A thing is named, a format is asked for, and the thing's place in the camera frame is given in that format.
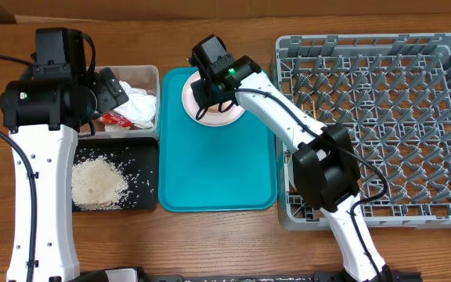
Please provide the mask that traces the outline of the red snack wrapper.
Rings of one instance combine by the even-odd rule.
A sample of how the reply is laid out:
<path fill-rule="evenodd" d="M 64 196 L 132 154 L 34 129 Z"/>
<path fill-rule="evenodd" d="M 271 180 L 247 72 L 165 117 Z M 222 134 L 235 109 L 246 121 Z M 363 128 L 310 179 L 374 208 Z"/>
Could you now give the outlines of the red snack wrapper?
<path fill-rule="evenodd" d="M 100 116 L 98 121 L 104 125 L 118 125 L 122 128 L 131 128 L 133 126 L 133 124 L 126 117 L 113 113 Z"/>

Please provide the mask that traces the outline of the white napkin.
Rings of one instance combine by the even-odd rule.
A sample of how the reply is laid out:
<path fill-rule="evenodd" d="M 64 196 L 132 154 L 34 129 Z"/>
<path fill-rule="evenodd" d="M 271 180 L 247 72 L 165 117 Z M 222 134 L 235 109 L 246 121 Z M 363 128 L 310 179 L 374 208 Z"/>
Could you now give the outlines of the white napkin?
<path fill-rule="evenodd" d="M 135 127 L 152 128 L 156 114 L 156 96 L 150 95 L 145 89 L 131 87 L 126 81 L 120 81 L 128 102 L 114 109 L 114 112 L 127 118 Z"/>

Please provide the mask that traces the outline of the white rice pile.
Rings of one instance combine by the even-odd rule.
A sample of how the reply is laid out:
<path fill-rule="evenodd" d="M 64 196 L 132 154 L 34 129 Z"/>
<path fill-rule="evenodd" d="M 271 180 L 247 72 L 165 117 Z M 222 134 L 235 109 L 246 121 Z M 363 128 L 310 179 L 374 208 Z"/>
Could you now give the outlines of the white rice pile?
<path fill-rule="evenodd" d="M 82 212 L 152 209 L 153 169 L 144 172 L 133 159 L 115 161 L 105 154 L 81 157 L 72 169 L 72 201 Z"/>

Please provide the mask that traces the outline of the grey bowl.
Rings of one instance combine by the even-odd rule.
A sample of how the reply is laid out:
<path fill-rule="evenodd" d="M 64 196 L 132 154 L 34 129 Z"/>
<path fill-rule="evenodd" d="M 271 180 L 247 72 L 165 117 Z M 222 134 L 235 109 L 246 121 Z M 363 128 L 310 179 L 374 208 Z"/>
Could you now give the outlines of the grey bowl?
<path fill-rule="evenodd" d="M 293 158 L 292 158 L 292 154 L 290 152 L 287 153 L 287 171 L 288 171 L 289 183 L 292 187 L 295 187 L 294 173 L 293 173 Z"/>

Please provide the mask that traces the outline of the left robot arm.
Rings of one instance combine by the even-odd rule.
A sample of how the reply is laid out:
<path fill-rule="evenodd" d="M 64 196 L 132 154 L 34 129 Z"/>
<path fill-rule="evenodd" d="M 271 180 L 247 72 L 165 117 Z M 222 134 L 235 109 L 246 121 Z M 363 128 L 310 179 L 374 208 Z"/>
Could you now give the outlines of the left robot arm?
<path fill-rule="evenodd" d="M 70 281 L 80 275 L 72 228 L 72 167 L 80 127 L 126 103 L 109 67 L 41 65 L 0 97 L 15 168 L 13 253 L 8 281 Z"/>

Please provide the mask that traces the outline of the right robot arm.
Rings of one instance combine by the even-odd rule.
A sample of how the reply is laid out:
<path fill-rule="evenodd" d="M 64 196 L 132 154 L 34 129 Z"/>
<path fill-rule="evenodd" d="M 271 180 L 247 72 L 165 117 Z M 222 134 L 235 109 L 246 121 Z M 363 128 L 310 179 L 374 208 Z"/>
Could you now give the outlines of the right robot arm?
<path fill-rule="evenodd" d="M 308 116 L 272 84 L 249 57 L 212 59 L 192 55 L 200 78 L 192 83 L 200 120 L 210 106 L 231 102 L 267 125 L 290 152 L 290 182 L 311 208 L 322 212 L 341 249 L 348 281 L 391 281 L 361 211 L 360 165 L 350 136 L 340 124 L 326 126 Z"/>

